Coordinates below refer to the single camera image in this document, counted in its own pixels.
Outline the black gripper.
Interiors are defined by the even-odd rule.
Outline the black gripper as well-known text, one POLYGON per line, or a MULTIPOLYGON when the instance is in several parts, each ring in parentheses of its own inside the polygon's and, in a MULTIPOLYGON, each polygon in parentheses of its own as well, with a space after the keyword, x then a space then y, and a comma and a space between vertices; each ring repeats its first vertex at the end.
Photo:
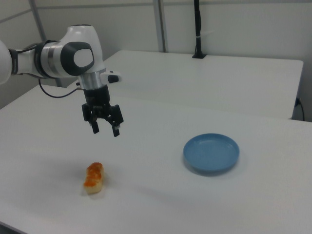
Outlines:
POLYGON ((97 117, 107 117, 111 124, 114 137, 119 136, 120 124, 124 121, 119 105, 110 105, 108 86, 94 90, 83 90, 86 103, 82 105, 84 121, 89 122, 93 133, 99 132, 97 117))

